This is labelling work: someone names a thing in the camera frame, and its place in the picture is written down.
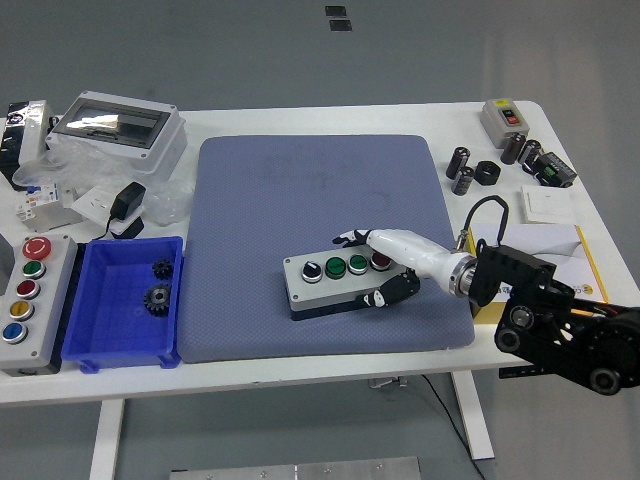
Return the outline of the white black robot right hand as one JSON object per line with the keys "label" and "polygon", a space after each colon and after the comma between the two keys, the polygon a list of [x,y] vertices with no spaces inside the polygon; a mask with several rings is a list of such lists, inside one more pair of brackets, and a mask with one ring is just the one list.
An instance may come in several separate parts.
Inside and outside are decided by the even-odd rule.
{"label": "white black robot right hand", "polygon": [[461,280],[473,258],[451,252],[412,231],[399,229],[353,230],[333,239],[334,244],[368,245],[375,252],[406,268],[375,290],[358,295],[358,307],[387,307],[416,294],[423,278],[433,279],[441,289],[456,297],[466,292]]}

